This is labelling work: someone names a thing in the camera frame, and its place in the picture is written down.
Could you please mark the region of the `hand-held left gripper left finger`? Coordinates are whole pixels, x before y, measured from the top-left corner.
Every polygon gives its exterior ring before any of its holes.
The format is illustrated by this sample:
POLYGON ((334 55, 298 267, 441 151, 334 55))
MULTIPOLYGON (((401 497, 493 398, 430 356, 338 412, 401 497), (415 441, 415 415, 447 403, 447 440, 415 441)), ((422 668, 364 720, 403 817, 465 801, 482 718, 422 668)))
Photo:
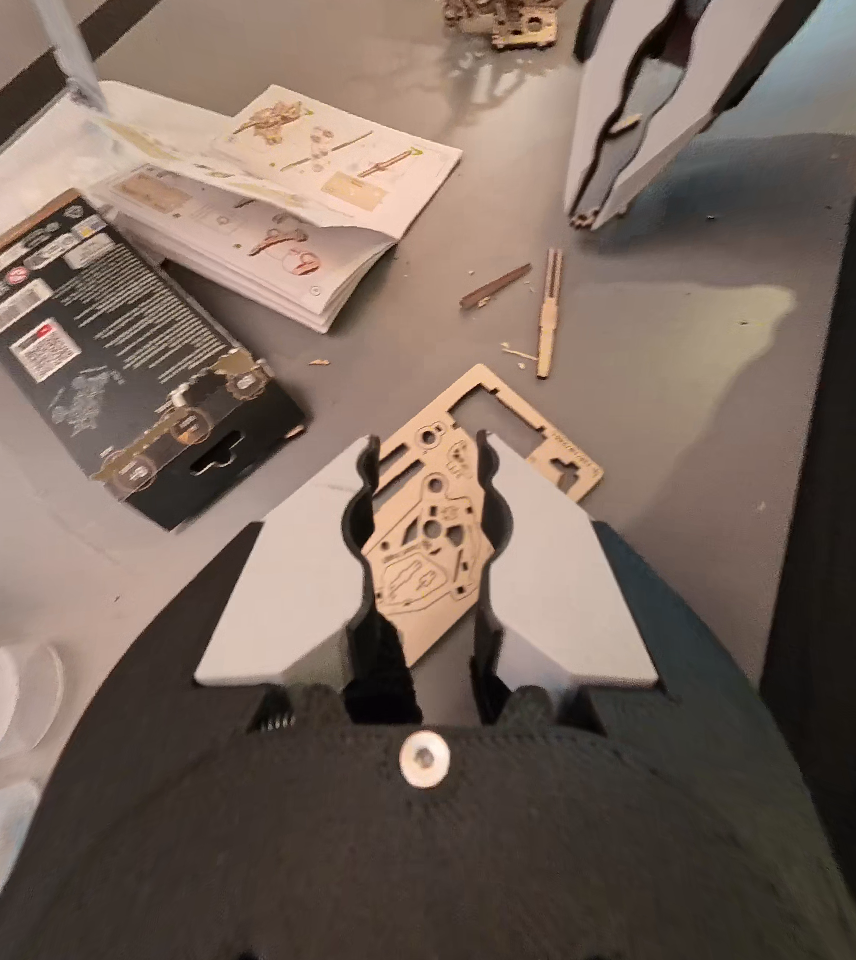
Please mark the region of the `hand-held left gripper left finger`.
POLYGON ((362 493, 362 436, 263 517, 194 680, 206 689, 325 686, 353 678, 348 627, 361 609, 362 562, 345 520, 362 493))

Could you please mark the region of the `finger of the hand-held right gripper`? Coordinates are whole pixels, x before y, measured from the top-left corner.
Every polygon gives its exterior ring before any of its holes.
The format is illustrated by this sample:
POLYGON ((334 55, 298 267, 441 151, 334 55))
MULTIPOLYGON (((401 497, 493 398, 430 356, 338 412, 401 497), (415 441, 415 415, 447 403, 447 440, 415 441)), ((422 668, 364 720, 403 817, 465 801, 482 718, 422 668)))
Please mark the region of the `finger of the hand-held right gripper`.
POLYGON ((634 67, 618 117, 643 119, 602 141, 593 175, 595 231, 623 217, 695 138, 744 100, 819 6, 818 1, 672 2, 669 21, 634 67))
POLYGON ((625 106, 639 58, 673 9, 672 1, 592 2, 586 8, 586 27, 578 36, 593 43, 582 64, 564 189, 564 209, 572 223, 584 220, 580 205, 597 171, 607 131, 625 106))

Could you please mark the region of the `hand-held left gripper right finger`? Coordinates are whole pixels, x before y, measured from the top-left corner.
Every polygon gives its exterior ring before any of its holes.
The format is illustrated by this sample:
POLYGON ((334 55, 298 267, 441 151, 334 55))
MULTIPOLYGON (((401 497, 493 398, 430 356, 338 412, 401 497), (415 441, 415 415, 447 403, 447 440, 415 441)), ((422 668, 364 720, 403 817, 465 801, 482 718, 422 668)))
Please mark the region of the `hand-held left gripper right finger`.
POLYGON ((653 690, 659 671, 590 516, 494 433, 478 438, 482 571, 475 656, 497 691, 555 706, 583 688, 653 690))

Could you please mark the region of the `laser-cut wooden part sheet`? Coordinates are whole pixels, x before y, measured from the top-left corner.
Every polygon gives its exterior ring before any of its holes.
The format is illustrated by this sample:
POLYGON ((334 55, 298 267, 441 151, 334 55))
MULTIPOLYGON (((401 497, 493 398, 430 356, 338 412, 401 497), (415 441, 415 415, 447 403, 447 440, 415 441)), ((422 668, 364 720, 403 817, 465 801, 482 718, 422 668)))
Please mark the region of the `laser-cut wooden part sheet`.
POLYGON ((581 502, 601 483, 602 467, 483 364, 382 440, 374 534, 364 547, 376 606, 395 628, 407 666, 415 666, 478 599, 494 547, 482 530, 484 493, 478 448, 455 408, 481 392, 530 428, 539 443, 526 462, 567 498, 581 502))

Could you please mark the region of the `partly built wooden model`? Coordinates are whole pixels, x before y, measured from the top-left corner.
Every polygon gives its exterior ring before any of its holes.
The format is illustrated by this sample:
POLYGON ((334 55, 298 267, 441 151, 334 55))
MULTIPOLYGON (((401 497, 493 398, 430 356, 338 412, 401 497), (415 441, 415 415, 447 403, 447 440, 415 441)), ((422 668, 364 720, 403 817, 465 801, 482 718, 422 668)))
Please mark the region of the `partly built wooden model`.
POLYGON ((563 1, 442 1, 446 27, 487 38, 495 51, 550 49, 557 43, 563 1))

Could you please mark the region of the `black model kit package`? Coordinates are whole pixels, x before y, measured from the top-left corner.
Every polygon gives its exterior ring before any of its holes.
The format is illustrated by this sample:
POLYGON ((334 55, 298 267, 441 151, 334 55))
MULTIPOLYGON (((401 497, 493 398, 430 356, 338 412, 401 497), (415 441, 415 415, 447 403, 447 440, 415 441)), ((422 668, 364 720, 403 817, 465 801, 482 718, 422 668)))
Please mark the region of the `black model kit package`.
POLYGON ((87 478, 166 531, 307 426, 269 365, 76 189, 0 236, 0 365, 87 478))

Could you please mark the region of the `dark brown wood sliver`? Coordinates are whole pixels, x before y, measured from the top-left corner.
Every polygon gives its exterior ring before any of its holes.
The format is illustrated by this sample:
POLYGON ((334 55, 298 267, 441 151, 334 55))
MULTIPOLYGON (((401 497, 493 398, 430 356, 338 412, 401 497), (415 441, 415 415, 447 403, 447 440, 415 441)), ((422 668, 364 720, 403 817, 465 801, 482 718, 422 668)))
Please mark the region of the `dark brown wood sliver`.
POLYGON ((458 302, 459 309, 472 310, 488 302, 492 297, 507 289, 512 284, 528 277, 532 264, 527 263, 509 270, 496 279, 483 284, 481 287, 465 294, 458 302))

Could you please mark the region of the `long pale wooden stick part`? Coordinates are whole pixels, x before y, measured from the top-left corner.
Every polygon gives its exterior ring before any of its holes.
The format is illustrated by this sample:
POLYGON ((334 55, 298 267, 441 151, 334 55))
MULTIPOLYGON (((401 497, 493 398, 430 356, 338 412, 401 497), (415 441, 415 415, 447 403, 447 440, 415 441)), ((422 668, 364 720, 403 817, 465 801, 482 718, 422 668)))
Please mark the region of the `long pale wooden stick part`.
POLYGON ((563 286, 564 251, 551 247, 547 252, 542 305, 538 320, 538 343, 535 375, 547 380, 552 372, 560 318, 563 286))

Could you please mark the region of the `clear round plastic lid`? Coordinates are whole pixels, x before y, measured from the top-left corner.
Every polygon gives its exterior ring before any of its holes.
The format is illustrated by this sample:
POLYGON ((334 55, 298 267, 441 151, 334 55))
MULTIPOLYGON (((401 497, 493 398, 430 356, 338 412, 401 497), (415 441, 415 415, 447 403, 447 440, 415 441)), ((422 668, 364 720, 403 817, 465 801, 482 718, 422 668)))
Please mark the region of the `clear round plastic lid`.
POLYGON ((64 688, 64 666, 54 646, 0 646, 0 762, 38 747, 60 711, 64 688))

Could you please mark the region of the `white instruction booklet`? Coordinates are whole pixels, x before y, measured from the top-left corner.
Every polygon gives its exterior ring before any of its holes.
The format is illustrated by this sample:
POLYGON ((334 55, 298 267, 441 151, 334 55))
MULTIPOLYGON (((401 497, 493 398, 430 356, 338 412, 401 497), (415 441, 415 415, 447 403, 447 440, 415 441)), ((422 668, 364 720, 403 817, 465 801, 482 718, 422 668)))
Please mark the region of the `white instruction booklet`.
POLYGON ((118 81, 98 124, 131 166, 92 188, 159 256, 328 333, 463 157, 273 85, 237 116, 118 81))

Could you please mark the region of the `clear plastic bar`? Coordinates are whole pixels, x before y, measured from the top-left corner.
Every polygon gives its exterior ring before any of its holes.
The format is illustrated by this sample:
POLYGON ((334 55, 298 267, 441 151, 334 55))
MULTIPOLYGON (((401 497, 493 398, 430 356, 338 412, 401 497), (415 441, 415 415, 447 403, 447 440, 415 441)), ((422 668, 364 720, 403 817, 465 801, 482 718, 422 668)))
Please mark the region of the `clear plastic bar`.
POLYGON ((89 48, 62 1, 31 1, 65 79, 69 98, 78 106, 107 116, 109 105, 101 89, 89 48))

